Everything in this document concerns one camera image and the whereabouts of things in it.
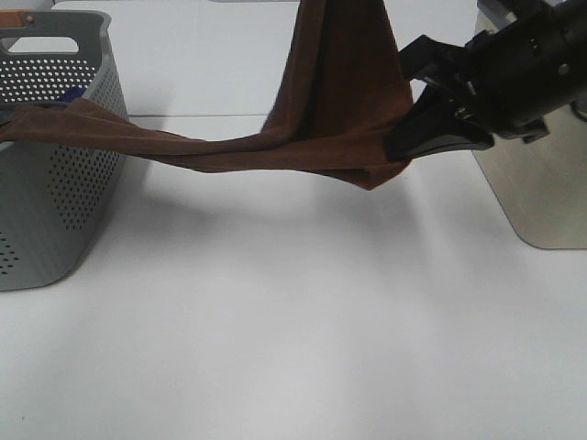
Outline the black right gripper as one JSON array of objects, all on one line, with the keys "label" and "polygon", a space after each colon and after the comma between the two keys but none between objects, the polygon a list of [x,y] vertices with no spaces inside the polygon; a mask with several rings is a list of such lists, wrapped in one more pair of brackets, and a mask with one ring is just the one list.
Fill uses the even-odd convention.
[{"label": "black right gripper", "polygon": [[[422,35],[399,51],[405,80],[428,86],[384,140],[389,161],[486,150],[494,133],[532,142],[545,115],[586,93],[586,3],[480,1],[494,31],[465,46]],[[432,87],[465,87],[462,103]]]}]

